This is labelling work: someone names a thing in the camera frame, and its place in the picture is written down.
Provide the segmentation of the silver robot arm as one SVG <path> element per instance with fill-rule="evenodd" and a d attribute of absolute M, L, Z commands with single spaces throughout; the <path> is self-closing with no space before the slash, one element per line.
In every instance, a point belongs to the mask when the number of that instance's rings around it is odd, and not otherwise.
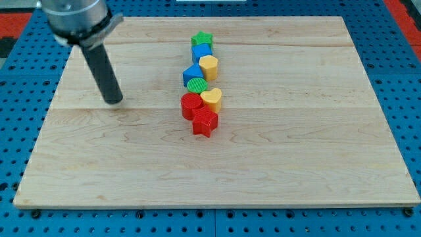
<path fill-rule="evenodd" d="M 41 0 L 55 40 L 64 46 L 94 49 L 124 21 L 123 14 L 113 14 L 105 0 Z"/>

